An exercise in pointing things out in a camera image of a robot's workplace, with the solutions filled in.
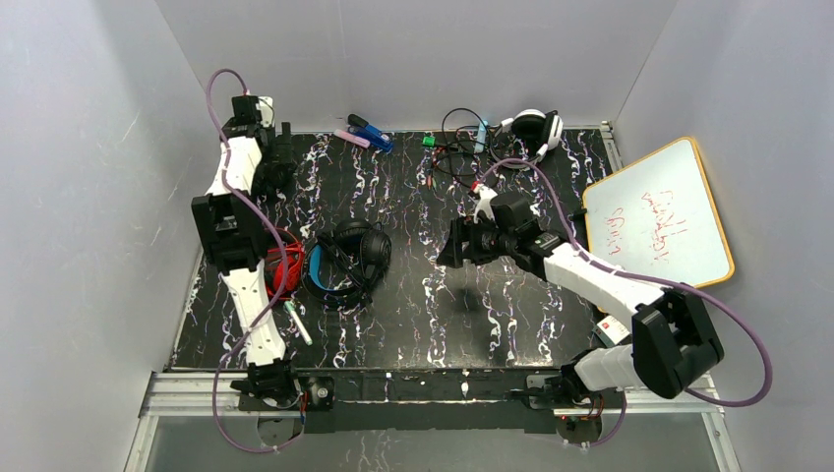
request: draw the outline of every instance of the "pink marker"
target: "pink marker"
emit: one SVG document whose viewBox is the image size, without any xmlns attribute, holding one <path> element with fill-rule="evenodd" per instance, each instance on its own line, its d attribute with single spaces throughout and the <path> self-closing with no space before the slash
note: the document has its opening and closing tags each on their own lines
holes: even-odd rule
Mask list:
<svg viewBox="0 0 834 472">
<path fill-rule="evenodd" d="M 343 140 L 345 140 L 349 143 L 353 143 L 354 145 L 356 145 L 360 148 L 367 149 L 371 145 L 371 142 L 366 140 L 365 138 L 359 138 L 358 136 L 353 136 L 346 131 L 336 130 L 333 133 L 335 135 L 337 135 L 338 137 L 342 138 Z"/>
</svg>

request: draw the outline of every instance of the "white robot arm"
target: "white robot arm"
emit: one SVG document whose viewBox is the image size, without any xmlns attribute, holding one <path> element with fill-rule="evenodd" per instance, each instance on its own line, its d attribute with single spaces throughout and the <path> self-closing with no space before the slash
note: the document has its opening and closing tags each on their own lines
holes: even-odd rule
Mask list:
<svg viewBox="0 0 834 472">
<path fill-rule="evenodd" d="M 289 123 L 282 123 L 280 136 L 275 134 L 271 102 L 264 96 L 235 96 L 234 116 L 223 126 L 231 152 L 225 169 L 227 185 L 246 196 L 253 194 L 259 166 L 278 164 L 279 157 L 292 154 Z M 225 154 L 221 145 L 220 155 Z M 192 200 L 192 213 L 206 260 L 220 273 L 240 326 L 246 329 L 269 303 L 264 274 L 267 233 L 259 218 L 224 185 L 223 165 L 224 158 L 206 194 Z M 275 168 L 270 170 L 269 174 L 275 173 Z M 245 349 L 248 379 L 232 387 L 276 401 L 297 396 L 297 382 L 284 360 L 286 343 L 272 316 L 252 326 Z"/>
<path fill-rule="evenodd" d="M 475 214 L 451 224 L 441 266 L 487 264 L 510 256 L 522 269 L 560 285 L 631 326 L 632 344 L 586 351 L 561 367 L 557 390 L 578 401 L 610 387 L 647 386 L 673 398 L 724 357 L 699 299 L 657 284 L 617 277 L 584 259 L 565 237 L 544 231 L 518 193 L 483 184 Z"/>
</svg>

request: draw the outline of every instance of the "black bracket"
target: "black bracket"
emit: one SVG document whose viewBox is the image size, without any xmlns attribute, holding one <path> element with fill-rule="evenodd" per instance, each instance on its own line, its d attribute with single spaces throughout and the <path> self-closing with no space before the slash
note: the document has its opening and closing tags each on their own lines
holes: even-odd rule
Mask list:
<svg viewBox="0 0 834 472">
<path fill-rule="evenodd" d="M 228 275 L 246 267 L 255 270 L 267 256 L 267 232 L 258 217 L 231 194 L 203 195 L 191 200 L 203 252 L 209 264 Z"/>
<path fill-rule="evenodd" d="M 333 403 L 335 402 L 335 381 L 332 377 L 302 376 L 298 378 L 298 384 L 301 387 L 301 393 L 307 394 L 307 411 L 329 411 L 333 408 Z M 275 411 L 287 409 L 285 405 L 292 404 L 295 398 L 297 398 L 297 394 L 292 397 L 289 403 L 285 399 L 283 404 L 279 403 L 279 406 L 269 406 L 261 398 L 242 394 L 238 400 L 238 409 L 240 411 Z M 298 409 L 299 406 L 300 404 L 293 405 L 292 409 Z"/>
<path fill-rule="evenodd" d="M 246 379 L 232 381 L 232 388 L 253 398 L 271 398 L 279 405 L 294 401 L 299 394 L 298 377 L 289 361 L 275 360 L 272 364 L 246 369 Z"/>
<path fill-rule="evenodd" d="M 724 359 L 703 301 L 667 289 L 631 319 L 634 369 L 656 394 L 675 398 Z"/>
<path fill-rule="evenodd" d="M 584 222 L 586 214 L 588 214 L 588 208 L 580 208 L 577 211 L 574 211 L 573 213 L 569 214 L 567 216 L 567 219 L 573 221 L 574 223 L 577 221 Z"/>
<path fill-rule="evenodd" d="M 572 408 L 574 401 L 581 400 L 581 396 L 574 393 L 576 388 L 561 373 L 534 374 L 527 376 L 525 389 L 510 390 L 506 396 L 523 400 L 533 410 Z"/>
<path fill-rule="evenodd" d="M 255 169 L 252 194 L 270 197 L 275 192 L 283 192 L 297 169 L 298 165 L 293 162 L 292 131 L 284 121 L 281 134 L 268 140 L 261 163 Z"/>
</svg>

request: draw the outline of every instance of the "table surface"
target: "table surface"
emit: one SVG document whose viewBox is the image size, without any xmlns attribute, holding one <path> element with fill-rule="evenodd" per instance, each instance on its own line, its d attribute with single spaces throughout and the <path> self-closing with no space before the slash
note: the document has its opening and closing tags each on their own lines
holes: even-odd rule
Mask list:
<svg viewBox="0 0 834 472">
<path fill-rule="evenodd" d="M 430 135 L 394 133 L 390 153 L 361 149 L 330 134 L 293 136 L 299 154 L 294 190 L 260 199 L 261 209 L 277 225 L 301 236 L 308 249 L 317 232 L 331 230 L 348 217 L 381 222 L 393 244 L 386 278 L 366 308 L 325 311 L 303 288 L 296 292 L 312 346 L 304 343 L 282 309 L 274 310 L 294 365 L 545 367 L 599 347 L 591 328 L 600 315 L 587 301 L 521 271 L 509 259 L 459 269 L 433 263 L 446 242 L 449 222 L 471 213 L 474 201 L 468 189 L 437 172 L 437 186 L 424 185 L 432 154 L 421 143 Z M 585 187 L 611 173 L 596 129 L 565 130 L 562 145 L 540 168 L 552 179 L 566 211 L 579 209 Z M 542 211 L 543 227 L 558 228 L 553 204 L 532 172 L 503 175 L 497 191 L 521 192 Z M 583 238 L 583 228 L 576 230 Z M 240 335 L 225 285 L 201 260 L 169 369 L 214 369 Z M 224 367 L 244 368 L 245 355 Z"/>
</svg>

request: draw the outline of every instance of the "whiteboard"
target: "whiteboard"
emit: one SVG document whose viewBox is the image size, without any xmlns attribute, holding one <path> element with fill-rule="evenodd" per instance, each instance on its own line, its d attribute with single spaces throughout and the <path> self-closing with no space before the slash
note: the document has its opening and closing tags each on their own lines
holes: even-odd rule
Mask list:
<svg viewBox="0 0 834 472">
<path fill-rule="evenodd" d="M 690 138 L 588 187 L 582 199 L 589 249 L 611 264 L 694 286 L 736 269 Z"/>
</svg>

